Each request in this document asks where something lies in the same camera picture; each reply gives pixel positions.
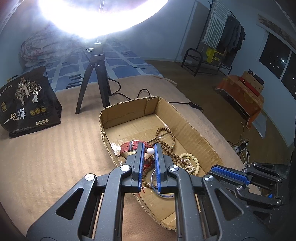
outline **bed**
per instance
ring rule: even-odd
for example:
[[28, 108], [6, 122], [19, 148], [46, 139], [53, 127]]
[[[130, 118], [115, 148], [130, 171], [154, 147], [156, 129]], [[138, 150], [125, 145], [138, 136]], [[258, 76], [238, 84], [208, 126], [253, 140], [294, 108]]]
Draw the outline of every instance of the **bed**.
[[[108, 76], [112, 79], [125, 78], [138, 75], [162, 75], [158, 70], [146, 63], [133, 51], [122, 45], [115, 39], [108, 39], [104, 45], [105, 63]], [[26, 68], [23, 73], [44, 65], [52, 89], [55, 92], [62, 91], [70, 86], [79, 85], [84, 72], [89, 64], [87, 58], [90, 54], [83, 49], [73, 52], [71, 55], [58, 57], [45, 62], [40, 62]], [[89, 83], [97, 82], [95, 70], [90, 77]]]
[[[147, 88], [152, 95], [167, 101], [189, 102], [163, 77], [139, 74], [118, 81], [122, 86], [120, 92], [131, 98], [136, 98], [140, 89]], [[118, 88], [114, 82], [110, 82], [110, 87], [111, 91]], [[103, 105], [98, 84], [89, 84], [81, 113], [75, 115], [79, 90], [76, 87], [57, 93], [63, 106], [60, 125], [13, 139], [0, 129], [0, 146], [4, 150], [0, 164], [0, 202], [24, 235], [29, 226], [84, 175], [103, 175], [114, 168], [100, 136], [99, 115]], [[147, 93], [142, 92], [139, 97], [146, 96]], [[110, 104], [122, 101], [126, 101], [123, 96], [110, 97]], [[199, 110], [181, 104], [174, 107], [207, 139], [227, 167], [240, 170], [244, 167], [224, 137]], [[159, 226], [132, 194], [126, 194], [123, 241], [175, 238], [174, 231]]]

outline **cardboard box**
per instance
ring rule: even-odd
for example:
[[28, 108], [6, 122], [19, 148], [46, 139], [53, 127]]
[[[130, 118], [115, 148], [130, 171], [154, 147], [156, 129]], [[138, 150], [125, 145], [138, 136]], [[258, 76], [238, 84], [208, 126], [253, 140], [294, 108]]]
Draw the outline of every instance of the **cardboard box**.
[[259, 81], [256, 80], [251, 74], [245, 71], [242, 75], [242, 78], [244, 78], [251, 86], [253, 86], [255, 90], [261, 93], [263, 90], [263, 85], [260, 84]]
[[[208, 141], [160, 97], [135, 99], [109, 106], [101, 111], [99, 123], [103, 143], [116, 166], [125, 163], [125, 159], [120, 156], [120, 146], [123, 143], [131, 140], [152, 143], [159, 127], [167, 127], [174, 133], [174, 153], [192, 153], [197, 157], [201, 167], [198, 176], [202, 177], [215, 164], [224, 166]], [[172, 142], [169, 134], [163, 135], [161, 139], [168, 144]], [[146, 187], [144, 192], [134, 196], [145, 211], [165, 228], [176, 229], [174, 199], [160, 198]]]
[[252, 70], [249, 69], [248, 73], [252, 75], [260, 84], [264, 85], [264, 81], [256, 75]]
[[247, 82], [243, 77], [239, 77], [239, 80], [247, 86], [256, 96], [259, 96], [260, 93], [253, 87], [249, 82]]

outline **window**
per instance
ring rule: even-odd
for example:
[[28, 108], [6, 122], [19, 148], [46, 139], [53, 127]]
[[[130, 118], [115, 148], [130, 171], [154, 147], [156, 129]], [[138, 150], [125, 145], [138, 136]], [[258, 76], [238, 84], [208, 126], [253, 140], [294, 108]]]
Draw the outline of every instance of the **window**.
[[296, 54], [269, 33], [259, 62], [280, 79], [296, 100]]
[[282, 79], [282, 83], [296, 100], [296, 54], [292, 52], [289, 64]]
[[287, 45], [269, 33], [259, 61], [280, 79], [287, 64], [290, 51]]

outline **tripod leg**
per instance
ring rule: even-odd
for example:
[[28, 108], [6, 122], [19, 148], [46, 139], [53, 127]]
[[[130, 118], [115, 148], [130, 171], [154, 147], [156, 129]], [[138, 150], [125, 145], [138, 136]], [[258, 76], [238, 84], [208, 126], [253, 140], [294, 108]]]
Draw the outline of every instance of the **tripod leg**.
[[79, 112], [80, 112], [80, 108], [81, 108], [81, 104], [82, 104], [83, 97], [85, 94], [85, 90], [86, 90], [87, 84], [89, 83], [89, 78], [91, 77], [91, 73], [92, 73], [93, 69], [94, 69], [94, 66], [89, 64], [85, 70], [82, 84], [80, 87], [78, 101], [77, 101], [77, 107], [76, 107], [76, 112], [75, 112], [76, 115], [79, 114]]
[[98, 78], [98, 84], [99, 84], [103, 107], [106, 108], [107, 106], [110, 106], [110, 101], [109, 101], [109, 90], [108, 90], [109, 81], [107, 78], [105, 61], [104, 60], [100, 61], [99, 65], [95, 66], [94, 68], [96, 70], [96, 75]]
[[107, 71], [106, 71], [106, 80], [107, 80], [107, 85], [108, 85], [107, 86], [108, 87], [108, 94], [109, 94], [109, 96], [112, 96]]

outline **white pearl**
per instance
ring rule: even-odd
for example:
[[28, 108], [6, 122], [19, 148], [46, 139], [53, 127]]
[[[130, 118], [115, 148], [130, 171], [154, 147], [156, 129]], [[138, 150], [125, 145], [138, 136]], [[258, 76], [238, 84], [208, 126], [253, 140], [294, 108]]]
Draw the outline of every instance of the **white pearl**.
[[148, 155], [152, 156], [154, 155], [154, 148], [149, 147], [146, 152]]

